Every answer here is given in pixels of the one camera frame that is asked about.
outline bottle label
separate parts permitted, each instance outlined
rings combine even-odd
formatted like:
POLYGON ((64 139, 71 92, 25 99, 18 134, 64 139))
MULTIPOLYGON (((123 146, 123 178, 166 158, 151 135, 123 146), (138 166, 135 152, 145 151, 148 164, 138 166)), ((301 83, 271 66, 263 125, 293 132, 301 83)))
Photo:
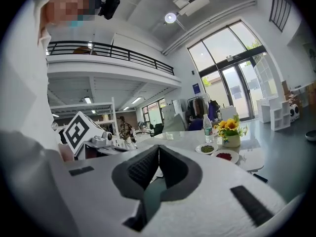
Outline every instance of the bottle label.
POLYGON ((204 129, 205 135, 209 136, 209 135, 213 135, 213 129, 212 128, 206 128, 204 129))

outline tree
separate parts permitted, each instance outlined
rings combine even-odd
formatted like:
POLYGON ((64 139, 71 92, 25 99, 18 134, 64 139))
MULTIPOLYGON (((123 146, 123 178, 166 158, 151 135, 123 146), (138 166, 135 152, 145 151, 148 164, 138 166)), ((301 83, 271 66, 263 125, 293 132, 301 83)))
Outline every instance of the tree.
POLYGON ((257 39, 255 40, 254 43, 251 44, 251 46, 246 45, 247 50, 254 49, 254 48, 258 47, 258 46, 261 46, 261 44, 260 44, 260 42, 257 39))
POLYGON ((211 86, 211 83, 207 80, 206 77, 203 77, 203 78, 202 78, 202 82, 203 82, 203 84, 204 84, 204 87, 209 87, 209 86, 211 86))

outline blue sign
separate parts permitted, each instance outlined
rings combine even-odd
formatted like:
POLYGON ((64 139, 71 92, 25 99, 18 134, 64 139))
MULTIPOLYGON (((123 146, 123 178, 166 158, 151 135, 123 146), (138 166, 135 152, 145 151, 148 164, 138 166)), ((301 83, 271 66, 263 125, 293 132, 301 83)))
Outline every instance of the blue sign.
POLYGON ((194 90, 195 95, 198 93, 201 93, 201 90, 199 89, 198 83, 193 85, 193 90, 194 90))

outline flower pot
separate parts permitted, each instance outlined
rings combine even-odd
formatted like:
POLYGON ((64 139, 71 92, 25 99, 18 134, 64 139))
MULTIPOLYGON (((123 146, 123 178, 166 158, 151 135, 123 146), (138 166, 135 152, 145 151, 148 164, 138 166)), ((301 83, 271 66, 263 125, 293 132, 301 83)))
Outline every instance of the flower pot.
POLYGON ((223 147, 225 148, 237 148, 240 146, 240 136, 234 135, 234 136, 228 136, 227 141, 222 142, 223 147))

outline ceiling vent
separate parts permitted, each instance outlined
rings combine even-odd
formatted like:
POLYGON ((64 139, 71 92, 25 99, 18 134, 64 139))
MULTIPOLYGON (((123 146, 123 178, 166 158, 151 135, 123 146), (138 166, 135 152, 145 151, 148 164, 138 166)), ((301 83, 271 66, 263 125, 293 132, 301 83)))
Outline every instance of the ceiling vent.
POLYGON ((209 0, 173 0, 173 2, 180 8, 179 14, 187 16, 209 4, 209 0))

